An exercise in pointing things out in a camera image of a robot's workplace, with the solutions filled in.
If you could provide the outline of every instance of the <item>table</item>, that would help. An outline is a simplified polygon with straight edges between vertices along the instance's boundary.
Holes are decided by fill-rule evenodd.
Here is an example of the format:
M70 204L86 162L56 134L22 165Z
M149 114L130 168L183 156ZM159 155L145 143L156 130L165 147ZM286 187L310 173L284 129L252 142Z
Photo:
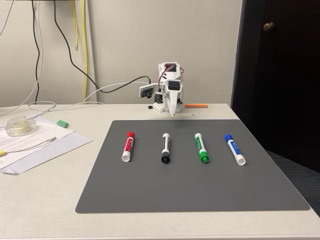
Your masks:
M47 105L36 108L47 109ZM0 108L0 114L13 109ZM0 125L35 111L22 106ZM227 104L186 108L172 118L147 104L74 106L44 118L63 120L93 142L21 175L0 175L1 239L320 239L320 218L306 211L78 214L91 169L113 120L238 119Z

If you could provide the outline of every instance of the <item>red marker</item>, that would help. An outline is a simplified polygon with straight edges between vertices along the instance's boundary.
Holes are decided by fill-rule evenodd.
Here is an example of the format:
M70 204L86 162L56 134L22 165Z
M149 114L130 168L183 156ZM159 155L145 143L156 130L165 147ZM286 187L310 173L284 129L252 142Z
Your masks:
M134 141L135 141L135 134L132 131L129 131L127 134L127 140L126 143L124 145L124 150L123 150L123 154L122 154L122 161L124 161L125 163L130 161L130 156L131 156L131 151L132 151L132 147L134 146Z

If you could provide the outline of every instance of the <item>yellow cable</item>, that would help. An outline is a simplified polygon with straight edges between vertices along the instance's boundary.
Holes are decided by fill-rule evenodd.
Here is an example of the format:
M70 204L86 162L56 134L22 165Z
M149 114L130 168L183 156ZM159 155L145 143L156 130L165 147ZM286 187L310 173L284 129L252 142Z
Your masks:
M77 23L75 0L72 0L72 6L73 6L73 18L74 18L74 26L75 26L75 50L78 50L78 23Z
M83 32L83 45L84 45L84 59L85 59L85 73L88 74L88 56L87 56L87 43L86 43L86 22L85 22L85 0L82 0L82 32ZM87 98L87 83L88 78L84 78L84 99Z

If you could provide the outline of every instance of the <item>blue marker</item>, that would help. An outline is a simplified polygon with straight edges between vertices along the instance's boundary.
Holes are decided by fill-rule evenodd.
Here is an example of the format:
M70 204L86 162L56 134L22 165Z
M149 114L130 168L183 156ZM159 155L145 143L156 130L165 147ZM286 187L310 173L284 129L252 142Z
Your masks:
M244 156L242 156L239 148L237 147L235 141L232 139L232 136L230 134L224 135L224 140L228 143L231 152L233 153L233 156L235 158L236 163L239 166L243 166L246 164L246 160Z

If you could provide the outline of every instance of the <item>door knob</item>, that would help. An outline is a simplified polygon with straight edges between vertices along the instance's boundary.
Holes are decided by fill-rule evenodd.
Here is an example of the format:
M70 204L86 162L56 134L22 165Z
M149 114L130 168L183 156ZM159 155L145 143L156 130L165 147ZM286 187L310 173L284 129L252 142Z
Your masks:
M276 27L276 25L273 22L270 22L270 23L266 23L265 25L263 25L263 30L270 31L270 30L274 30L275 27Z

